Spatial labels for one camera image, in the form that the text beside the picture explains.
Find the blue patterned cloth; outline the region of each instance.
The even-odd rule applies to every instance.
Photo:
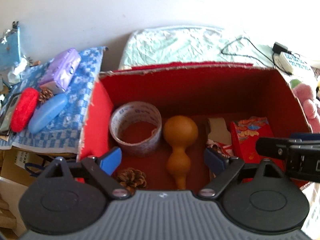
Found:
[[[104,47],[79,52],[81,62],[67,88],[67,106],[42,131],[32,135],[28,129],[17,133],[6,142],[0,139],[0,149],[12,146],[38,153],[78,153],[80,133],[91,100],[95,79],[100,71]],[[39,90],[38,80],[43,76],[50,62],[26,70],[23,81],[17,84],[10,96],[21,93],[25,88]]]

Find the green object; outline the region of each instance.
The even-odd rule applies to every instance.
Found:
[[[290,81],[290,85],[291,85],[291,89],[293,89],[294,87],[296,87],[297,85],[299,85],[301,83],[301,81],[299,79],[292,79]]]

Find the gray ridged plastic base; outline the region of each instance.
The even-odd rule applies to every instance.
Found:
[[[45,236],[28,231],[23,240],[307,240],[302,231],[282,235],[247,232],[224,217],[213,201],[190,191],[137,191],[128,200],[113,201],[94,224],[76,233]]]

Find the orange gourd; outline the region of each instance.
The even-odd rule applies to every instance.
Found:
[[[186,149],[198,138],[198,127],[191,118],[177,115],[167,120],[163,135],[172,147],[172,154],[166,165],[167,171],[175,179],[178,189],[186,189],[186,178],[191,167]]]

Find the small pine cone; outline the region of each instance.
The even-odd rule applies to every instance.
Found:
[[[51,90],[47,88],[42,88],[42,91],[40,92],[40,96],[39,96],[39,101],[41,104],[43,104],[44,102],[46,102],[52,97],[53,97],[53,93],[51,92]]]
[[[145,173],[134,168],[120,171],[116,176],[116,180],[131,193],[134,193],[136,189],[147,186]]]

